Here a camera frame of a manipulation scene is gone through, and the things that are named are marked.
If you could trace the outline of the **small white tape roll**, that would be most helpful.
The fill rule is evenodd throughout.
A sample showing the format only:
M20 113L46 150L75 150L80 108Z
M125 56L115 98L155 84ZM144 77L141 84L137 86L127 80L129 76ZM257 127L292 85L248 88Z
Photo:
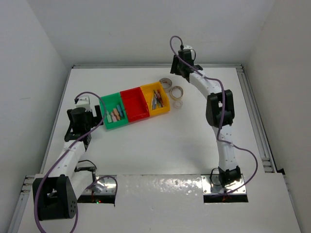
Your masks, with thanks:
M176 109L181 109L183 106L183 102L181 100L176 100L174 103L173 103L173 107L176 108Z

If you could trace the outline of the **green eraser case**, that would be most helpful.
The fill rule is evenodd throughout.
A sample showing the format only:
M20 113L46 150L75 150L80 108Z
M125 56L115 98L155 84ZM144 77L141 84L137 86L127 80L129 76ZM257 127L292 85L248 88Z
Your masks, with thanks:
M112 123L112 117L111 117L111 114L108 111L106 112L106 118L107 118L107 122L108 123Z

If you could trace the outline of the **pink eraser case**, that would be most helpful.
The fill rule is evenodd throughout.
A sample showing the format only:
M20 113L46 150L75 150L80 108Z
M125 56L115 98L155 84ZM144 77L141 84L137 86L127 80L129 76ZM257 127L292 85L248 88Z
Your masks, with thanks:
M111 112L110 115L111 115L111 119L112 119L113 122L117 122L118 121L113 112Z

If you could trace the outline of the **orange eraser case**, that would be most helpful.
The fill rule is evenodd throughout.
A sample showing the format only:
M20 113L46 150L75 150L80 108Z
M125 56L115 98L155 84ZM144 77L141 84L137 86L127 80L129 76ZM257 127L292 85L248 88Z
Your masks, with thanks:
M116 108L113 109L113 113L116 116L117 120L121 120L120 114Z

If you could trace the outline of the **tan tape roll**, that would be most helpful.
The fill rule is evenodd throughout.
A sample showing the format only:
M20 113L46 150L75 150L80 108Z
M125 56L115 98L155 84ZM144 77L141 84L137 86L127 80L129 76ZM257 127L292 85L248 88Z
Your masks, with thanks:
M173 100L181 100L183 98L184 91L180 86L174 86L170 90L170 96Z

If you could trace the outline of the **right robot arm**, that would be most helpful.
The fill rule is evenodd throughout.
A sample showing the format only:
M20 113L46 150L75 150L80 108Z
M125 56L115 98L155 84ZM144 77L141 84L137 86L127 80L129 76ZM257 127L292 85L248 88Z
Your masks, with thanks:
M206 119L213 128L217 140L220 185L224 187L239 180L241 170L232 143L231 126L235 117L232 91L225 90L221 81L208 78L203 68L194 64L190 46L181 46L178 54L174 55L170 73L185 78L207 100Z

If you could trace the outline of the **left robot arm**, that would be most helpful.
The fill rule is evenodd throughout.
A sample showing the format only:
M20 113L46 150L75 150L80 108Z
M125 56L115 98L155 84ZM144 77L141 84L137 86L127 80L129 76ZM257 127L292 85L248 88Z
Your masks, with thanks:
M85 107L68 109L69 127L59 162L44 180L33 182L33 197L37 203L35 216L40 220L72 219L77 213L77 200L93 182L92 169L77 168L90 142L92 128L103 124L99 105L95 112Z

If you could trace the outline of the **silver tape roll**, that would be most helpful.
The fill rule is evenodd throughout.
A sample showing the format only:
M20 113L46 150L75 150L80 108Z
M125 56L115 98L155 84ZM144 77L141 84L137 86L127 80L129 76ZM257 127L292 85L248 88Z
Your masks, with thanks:
M165 93L169 93L171 91L171 88L172 88L172 85L173 85L173 82L171 79L169 78L161 78L159 80L160 84L162 85Z

